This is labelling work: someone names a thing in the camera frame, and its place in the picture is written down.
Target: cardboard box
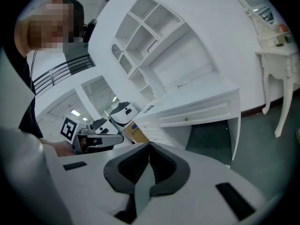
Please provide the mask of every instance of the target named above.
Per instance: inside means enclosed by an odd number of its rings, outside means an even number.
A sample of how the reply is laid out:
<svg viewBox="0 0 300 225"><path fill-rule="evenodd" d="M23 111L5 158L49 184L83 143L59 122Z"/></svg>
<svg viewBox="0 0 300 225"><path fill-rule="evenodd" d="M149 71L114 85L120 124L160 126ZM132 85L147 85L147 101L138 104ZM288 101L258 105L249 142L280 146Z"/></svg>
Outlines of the cardboard box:
<svg viewBox="0 0 300 225"><path fill-rule="evenodd" d="M136 143L148 143L150 140L144 135L141 129L135 124L135 122L128 123L124 130Z"/></svg>

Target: white pillar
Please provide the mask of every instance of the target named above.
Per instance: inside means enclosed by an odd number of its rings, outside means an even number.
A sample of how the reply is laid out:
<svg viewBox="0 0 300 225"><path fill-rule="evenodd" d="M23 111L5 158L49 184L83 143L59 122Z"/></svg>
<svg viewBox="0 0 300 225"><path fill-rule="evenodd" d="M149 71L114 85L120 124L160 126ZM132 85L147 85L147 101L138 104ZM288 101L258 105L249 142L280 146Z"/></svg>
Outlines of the white pillar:
<svg viewBox="0 0 300 225"><path fill-rule="evenodd" d="M80 98L83 106L85 106L85 109L91 115L91 117L93 118L93 120L101 119L100 114L98 113L98 111L96 110L96 108L94 107L94 105L92 104L92 102L90 101L89 97L86 95L86 93L83 90L82 86L81 85L77 85L75 87L75 90L76 90L76 93L77 93L78 97Z"/></svg>

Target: black shirt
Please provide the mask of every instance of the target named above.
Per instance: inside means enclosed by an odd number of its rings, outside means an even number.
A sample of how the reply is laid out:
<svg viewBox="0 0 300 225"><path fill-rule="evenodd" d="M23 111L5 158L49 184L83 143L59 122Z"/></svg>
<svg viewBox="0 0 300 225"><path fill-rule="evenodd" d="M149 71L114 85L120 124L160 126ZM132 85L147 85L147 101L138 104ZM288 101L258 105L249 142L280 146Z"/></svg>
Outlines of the black shirt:
<svg viewBox="0 0 300 225"><path fill-rule="evenodd" d="M15 46L15 41L14 41L14 36L10 36L7 39L5 39L5 44L4 44L4 50L5 53L15 68L16 72L18 75L22 78L24 83L30 88L30 83L32 83L31 86L31 91L36 94L33 82L30 78L30 71L29 71L29 66L27 63L27 58L24 58L19 51L17 50ZM27 108L22 121L20 123L19 128L23 132L31 133L37 138L42 138L43 134L41 130L39 129L37 120L36 120L36 115L34 112L35 108L35 97L33 98L31 104Z"/></svg>

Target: white vanity table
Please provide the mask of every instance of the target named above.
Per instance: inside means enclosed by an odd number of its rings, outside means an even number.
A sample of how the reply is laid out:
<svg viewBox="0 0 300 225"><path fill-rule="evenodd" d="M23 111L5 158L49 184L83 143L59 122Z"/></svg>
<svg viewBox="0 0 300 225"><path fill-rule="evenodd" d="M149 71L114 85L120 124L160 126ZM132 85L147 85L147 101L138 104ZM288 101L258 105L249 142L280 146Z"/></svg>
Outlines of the white vanity table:
<svg viewBox="0 0 300 225"><path fill-rule="evenodd" d="M221 120L228 120L233 160L240 134L239 88L218 72L170 90L134 118L149 140L181 149L187 146L192 125Z"/></svg>
<svg viewBox="0 0 300 225"><path fill-rule="evenodd" d="M280 47L262 48L255 52L262 57L263 85L266 95L266 114L270 108L269 75L283 80L284 101L275 137L280 137L293 96L293 84L300 84L299 51L296 44L284 44Z"/></svg>

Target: railing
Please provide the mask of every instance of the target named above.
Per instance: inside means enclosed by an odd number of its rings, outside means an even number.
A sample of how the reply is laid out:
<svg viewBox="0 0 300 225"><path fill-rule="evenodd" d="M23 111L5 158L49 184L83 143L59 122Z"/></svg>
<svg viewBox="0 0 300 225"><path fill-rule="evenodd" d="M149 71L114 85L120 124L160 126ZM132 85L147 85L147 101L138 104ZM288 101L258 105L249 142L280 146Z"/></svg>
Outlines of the railing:
<svg viewBox="0 0 300 225"><path fill-rule="evenodd" d="M67 77L94 66L95 65L89 54L57 65L33 81L36 96L40 96L54 85L65 80Z"/></svg>

